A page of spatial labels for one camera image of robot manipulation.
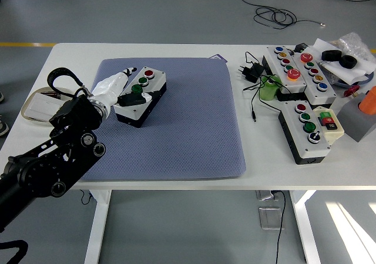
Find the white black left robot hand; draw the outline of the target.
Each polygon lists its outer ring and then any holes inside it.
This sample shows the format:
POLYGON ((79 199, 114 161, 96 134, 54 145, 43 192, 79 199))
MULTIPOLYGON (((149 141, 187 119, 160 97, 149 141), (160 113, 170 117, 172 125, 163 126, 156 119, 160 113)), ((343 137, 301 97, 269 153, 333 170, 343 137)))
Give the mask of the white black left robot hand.
POLYGON ((127 68, 97 83, 89 101, 99 106, 110 109, 111 106, 135 106, 148 103, 162 95, 162 91, 153 92, 129 92, 121 95, 125 88, 129 76, 136 71, 136 68, 127 68))

